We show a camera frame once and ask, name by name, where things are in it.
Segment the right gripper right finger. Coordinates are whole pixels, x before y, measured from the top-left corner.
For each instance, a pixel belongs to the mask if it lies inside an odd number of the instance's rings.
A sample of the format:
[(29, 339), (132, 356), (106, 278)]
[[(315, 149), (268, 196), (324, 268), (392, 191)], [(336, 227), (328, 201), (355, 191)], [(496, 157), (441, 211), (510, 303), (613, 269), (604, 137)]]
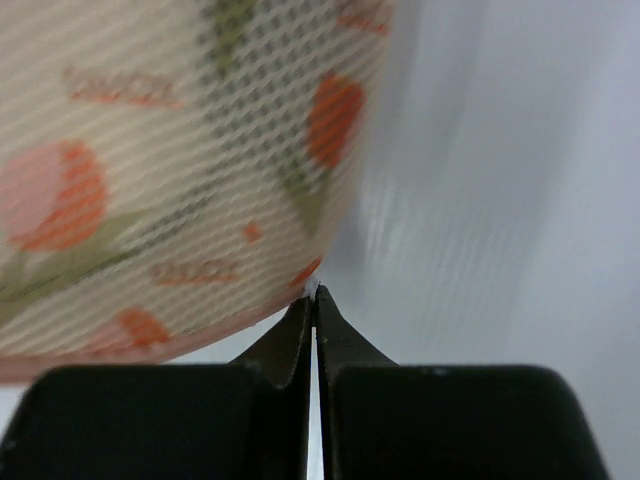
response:
[(315, 294), (328, 479), (605, 479), (568, 383), (532, 365), (400, 365)]

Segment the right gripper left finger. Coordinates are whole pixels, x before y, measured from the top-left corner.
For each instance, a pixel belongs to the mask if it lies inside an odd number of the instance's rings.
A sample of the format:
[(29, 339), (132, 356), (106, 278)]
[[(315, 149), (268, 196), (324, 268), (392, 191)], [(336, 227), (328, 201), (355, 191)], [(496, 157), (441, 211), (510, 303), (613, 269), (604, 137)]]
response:
[(26, 392), (1, 442), (5, 479), (302, 479), (309, 299), (226, 364), (78, 365)]

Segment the floral peach laundry bag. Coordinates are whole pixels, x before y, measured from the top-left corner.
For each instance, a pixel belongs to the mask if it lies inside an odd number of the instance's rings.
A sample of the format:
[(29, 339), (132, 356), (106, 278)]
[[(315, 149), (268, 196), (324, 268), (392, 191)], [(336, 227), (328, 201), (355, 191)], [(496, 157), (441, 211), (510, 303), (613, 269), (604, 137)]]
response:
[(295, 301), (359, 183), (391, 1), (5, 1), (1, 379)]

